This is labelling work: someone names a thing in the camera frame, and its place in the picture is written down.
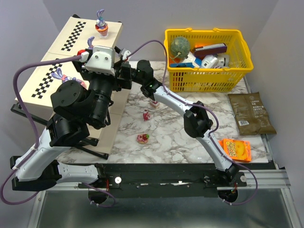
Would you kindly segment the purple bunny pink donut toy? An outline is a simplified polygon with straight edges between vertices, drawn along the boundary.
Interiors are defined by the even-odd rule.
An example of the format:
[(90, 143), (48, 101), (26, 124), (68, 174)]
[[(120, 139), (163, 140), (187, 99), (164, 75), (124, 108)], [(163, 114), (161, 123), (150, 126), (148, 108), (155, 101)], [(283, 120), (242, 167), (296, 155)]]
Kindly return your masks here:
[(61, 68), (57, 68), (55, 72), (51, 73), (51, 76), (55, 79), (60, 80), (62, 83), (66, 82), (66, 81), (70, 81), (70, 80), (77, 81), (81, 86), (86, 88), (86, 84), (84, 81), (82, 81), (76, 77), (69, 77), (69, 76), (63, 74)]

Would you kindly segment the purple bunny cupcake toy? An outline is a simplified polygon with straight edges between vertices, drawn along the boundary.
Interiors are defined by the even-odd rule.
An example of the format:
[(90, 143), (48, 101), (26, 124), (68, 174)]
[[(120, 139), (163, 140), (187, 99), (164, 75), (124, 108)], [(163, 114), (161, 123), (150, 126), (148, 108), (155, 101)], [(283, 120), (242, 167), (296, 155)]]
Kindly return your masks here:
[(108, 24), (105, 22), (104, 18), (102, 17), (103, 12), (104, 12), (104, 9), (100, 9), (96, 13), (97, 20), (95, 23), (95, 29), (102, 38), (106, 38), (107, 33), (108, 33)]

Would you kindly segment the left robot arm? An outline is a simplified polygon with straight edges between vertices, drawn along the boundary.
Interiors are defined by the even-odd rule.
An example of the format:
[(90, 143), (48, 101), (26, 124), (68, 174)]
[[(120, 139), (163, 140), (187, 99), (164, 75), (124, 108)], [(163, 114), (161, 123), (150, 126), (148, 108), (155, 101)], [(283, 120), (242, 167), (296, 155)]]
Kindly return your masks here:
[(72, 62), (89, 81), (89, 87), (68, 80), (51, 95), (54, 114), (41, 136), (24, 156), (10, 160), (15, 174), (13, 190), (42, 191), (68, 182), (79, 182), (91, 188), (108, 184), (102, 165), (69, 165), (58, 162), (57, 157), (70, 148), (79, 148), (90, 135), (89, 126), (102, 129), (110, 125), (111, 95), (113, 91), (121, 90), (118, 80), (122, 63), (116, 62), (114, 75), (109, 76), (88, 71), (78, 57), (72, 57)]

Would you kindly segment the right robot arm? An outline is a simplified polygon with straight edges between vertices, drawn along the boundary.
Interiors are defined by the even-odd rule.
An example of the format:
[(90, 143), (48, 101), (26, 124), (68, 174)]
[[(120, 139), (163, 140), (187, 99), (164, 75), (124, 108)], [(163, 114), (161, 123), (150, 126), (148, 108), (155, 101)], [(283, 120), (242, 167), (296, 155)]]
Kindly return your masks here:
[(129, 62), (120, 60), (114, 64), (114, 69), (119, 79), (141, 85), (141, 92), (145, 97), (162, 103), (180, 114), (184, 121), (184, 131), (188, 136), (198, 140), (208, 152), (219, 178), (226, 183), (234, 181), (239, 168), (226, 156), (211, 131), (213, 122), (207, 114), (210, 110), (202, 102), (191, 104), (190, 101), (170, 91), (164, 83), (154, 77), (153, 68), (148, 60), (139, 61), (136, 69), (132, 68)]

